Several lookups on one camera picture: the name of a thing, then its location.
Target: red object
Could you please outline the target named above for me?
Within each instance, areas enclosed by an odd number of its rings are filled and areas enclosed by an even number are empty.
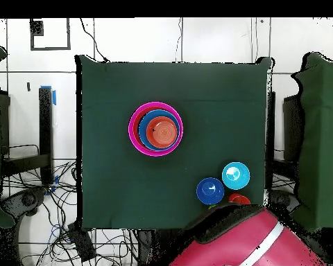
[[[133,124],[133,134],[135,135],[135,138],[138,141],[138,143],[142,146],[143,146],[143,143],[141,142],[141,139],[139,138],[139,135],[138,135],[139,122],[141,121],[142,117],[145,116],[148,112],[150,112],[152,110],[157,110],[157,109],[162,109],[162,107],[157,107],[157,106],[148,107],[148,108],[142,110],[140,113],[138,113],[138,115],[135,119],[135,122]]]
[[[206,244],[194,240],[169,266],[326,266],[266,209]]]
[[[146,134],[149,143],[154,147],[167,148],[175,142],[178,129],[170,118],[158,116],[149,122]]]
[[[237,193],[231,194],[231,196],[228,198],[228,201],[239,204],[250,204],[250,201],[247,197]]]

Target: floor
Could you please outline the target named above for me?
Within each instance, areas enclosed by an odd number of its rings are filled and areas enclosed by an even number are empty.
[[[35,37],[35,47],[66,46],[67,20],[42,20],[44,36]],[[10,145],[38,145],[38,88],[51,86],[56,91],[53,152],[58,176],[64,166],[73,168],[76,159],[74,55],[86,54],[102,61],[92,38],[84,32],[80,19],[70,19],[69,23],[71,50],[31,51],[29,19],[0,19],[0,46],[8,51],[8,57],[0,62],[0,87],[8,91],[11,97]],[[333,60],[333,18],[184,18],[183,22],[175,17],[83,19],[83,24],[85,30],[94,36],[98,50],[111,61],[250,63],[259,57],[271,56],[275,60],[272,89],[276,92],[275,157],[278,159],[282,158],[284,149],[282,101],[298,93],[298,85],[290,75],[300,70],[303,55],[310,51],[319,51]],[[33,146],[12,148],[10,156],[21,157],[35,152],[37,150]],[[18,179],[10,178],[6,183],[9,180],[10,186],[7,184],[4,188],[3,197],[22,189]],[[24,174],[23,180],[34,184],[37,177],[35,174]],[[69,187],[75,184],[70,170],[61,176],[60,185],[62,183],[67,183]],[[64,192],[58,188],[57,197]],[[76,194],[65,195],[68,198],[64,210],[69,224],[76,219],[76,206],[73,205]],[[52,197],[48,195],[44,203],[50,210],[52,223],[61,222]],[[121,264],[130,264],[130,250],[127,246],[119,246],[128,237],[126,231],[96,229],[90,234],[101,256],[126,255]],[[54,230],[43,206],[33,217],[24,218],[19,234],[23,264],[35,266],[40,254],[54,238]],[[131,241],[137,245],[135,238]],[[62,249],[57,249],[57,255],[59,258],[56,259],[67,259]],[[73,266],[70,261],[56,262],[56,259],[45,256],[39,266]],[[98,257],[91,262],[91,266],[108,266],[111,263],[111,260],[99,260]],[[79,259],[74,260],[73,264],[90,266],[88,262],[82,264]]]

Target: small blue bowl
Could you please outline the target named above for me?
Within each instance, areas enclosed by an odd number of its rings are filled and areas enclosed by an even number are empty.
[[[223,169],[222,180],[232,190],[244,188],[250,180],[249,169],[241,162],[231,162]]]
[[[200,181],[196,188],[197,198],[206,205],[219,203],[225,195],[223,184],[213,177]]]
[[[178,135],[176,136],[176,139],[174,141],[174,143],[172,145],[170,145],[167,148],[157,148],[155,146],[153,146],[151,143],[149,143],[148,139],[147,139],[147,125],[150,123],[150,121],[158,116],[165,116],[167,118],[170,118],[176,126],[176,129],[178,131]],[[168,112],[167,110],[162,110],[162,109],[158,109],[158,110],[152,110],[150,112],[148,112],[142,119],[141,122],[139,123],[139,127],[138,127],[138,135],[139,138],[141,139],[141,142],[150,150],[153,151],[164,151],[164,150],[168,150],[169,148],[171,148],[176,141],[178,140],[179,137],[179,122],[178,120],[175,118],[175,116],[173,114],[171,114],[170,112]]]

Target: black wire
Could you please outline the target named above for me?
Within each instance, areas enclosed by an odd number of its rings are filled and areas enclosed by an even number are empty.
[[[89,34],[89,33],[85,30],[85,26],[84,26],[83,20],[82,20],[81,18],[80,18],[80,22],[81,22],[81,25],[82,25],[82,27],[83,27],[84,32],[86,32],[86,33],[92,38],[92,40],[94,41],[96,51],[97,51],[97,52],[100,54],[100,56],[103,58],[103,61],[105,61],[105,62],[111,62],[111,61],[109,61],[109,59],[107,59],[105,56],[103,56],[103,55],[100,53],[100,51],[97,49],[97,43],[96,43],[94,37],[91,36],[91,34]]]
[[[9,149],[11,149],[11,148],[18,148],[18,147],[28,147],[28,146],[35,146],[35,147],[37,148],[37,154],[38,154],[38,155],[40,154],[40,149],[39,149],[38,146],[35,145],[35,144],[11,146],[11,147],[9,147]]]
[[[290,186],[290,185],[295,184],[295,183],[296,183],[296,182],[293,181],[293,182],[288,183],[288,184],[280,184],[280,185],[277,185],[277,186],[272,186],[272,188],[277,188],[277,187],[279,187],[279,186]]]
[[[48,209],[48,207],[46,206],[45,203],[42,203],[42,205],[45,207],[45,209],[46,209],[47,212],[48,212],[48,221],[49,221],[49,223],[51,224],[51,226],[54,227],[54,224],[53,224],[52,221],[51,221],[51,212],[49,211],[49,209]]]
[[[252,51],[252,63],[253,63],[253,18],[250,18],[250,49]]]
[[[179,38],[178,38],[178,42],[176,43],[176,50],[175,50],[175,62],[176,62],[176,54],[178,53],[179,40],[180,40],[180,38],[181,38],[181,34],[182,34],[182,32],[181,32],[181,27],[180,27],[180,22],[181,22],[181,18],[179,18],[179,24],[178,24],[178,26],[179,26],[179,29],[180,29],[180,36],[179,36]]]
[[[258,58],[258,49],[259,49],[259,47],[258,47],[258,34],[257,34],[257,31],[258,31],[258,29],[257,29],[257,22],[258,22],[258,20],[257,20],[257,17],[255,18],[255,39],[257,40],[257,54],[255,55],[255,61],[257,61],[257,58]]]
[[[130,236],[130,247],[131,247],[131,255],[130,255],[130,266],[132,266],[133,264],[133,248],[135,248],[135,246],[133,246],[133,243],[132,243],[132,235],[130,233],[130,230],[128,230],[128,235]]]

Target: blue tape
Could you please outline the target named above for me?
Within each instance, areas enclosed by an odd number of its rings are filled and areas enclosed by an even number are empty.
[[[51,192],[54,192],[56,190],[56,188],[55,188],[55,186],[52,186],[51,187]],[[49,192],[47,192],[46,194],[44,194],[45,196],[49,196],[50,195],[50,193]]]
[[[53,91],[52,98],[53,98],[53,104],[54,104],[54,105],[57,105],[57,100],[56,100],[56,95],[55,95],[56,93],[55,93],[55,92],[56,92],[56,91],[54,90],[54,91]]]

